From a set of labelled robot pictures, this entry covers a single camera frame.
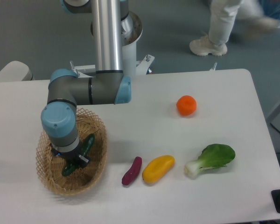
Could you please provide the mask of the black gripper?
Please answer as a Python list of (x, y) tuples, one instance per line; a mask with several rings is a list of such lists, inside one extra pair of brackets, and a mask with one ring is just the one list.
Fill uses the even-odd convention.
[(54, 157), (60, 157), (67, 162), (72, 162), (77, 168), (85, 168), (91, 159), (82, 155), (82, 143), (73, 143), (66, 147), (58, 147), (50, 143), (51, 153)]

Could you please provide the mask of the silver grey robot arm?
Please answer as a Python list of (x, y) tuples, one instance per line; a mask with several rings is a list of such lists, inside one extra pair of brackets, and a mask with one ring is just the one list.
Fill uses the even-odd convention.
[(63, 0), (61, 4), (72, 14), (92, 14), (96, 71), (94, 77), (80, 77), (67, 69), (54, 71), (41, 122), (52, 154), (84, 168), (90, 159), (82, 150), (77, 131), (77, 106), (130, 102), (131, 80), (124, 75), (121, 24), (126, 22), (132, 31), (133, 23), (126, 0)]

